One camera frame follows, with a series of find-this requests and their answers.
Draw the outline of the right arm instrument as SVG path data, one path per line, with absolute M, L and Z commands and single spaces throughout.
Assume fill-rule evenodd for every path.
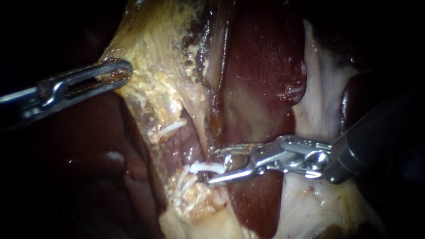
M 269 143 L 254 146 L 249 159 L 259 174 L 276 170 L 320 179 L 330 163 L 331 149 L 332 146 L 327 142 L 283 135 Z

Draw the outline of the left arm instrument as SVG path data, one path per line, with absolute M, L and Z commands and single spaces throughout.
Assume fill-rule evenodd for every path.
M 54 81 L 0 97 L 0 131 L 7 132 L 55 114 L 64 108 L 68 83 Z

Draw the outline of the right arm instrument jaw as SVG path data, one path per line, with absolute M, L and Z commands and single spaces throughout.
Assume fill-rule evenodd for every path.
M 210 158 L 225 158 L 227 156 L 238 156 L 238 155 L 249 156 L 254 146 L 256 146 L 256 143 L 234 144 L 224 148 L 210 146 L 208 148 L 208 156 Z
M 205 183 L 209 186 L 223 186 L 250 179 L 258 175 L 258 173 L 258 169 L 255 168 L 239 169 L 215 175 L 214 177 L 205 180 Z

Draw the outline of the left arm instrument jaw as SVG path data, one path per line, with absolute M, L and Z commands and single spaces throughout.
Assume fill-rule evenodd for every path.
M 67 108 L 124 86 L 132 75 L 125 60 L 85 66 L 52 78 L 50 108 Z

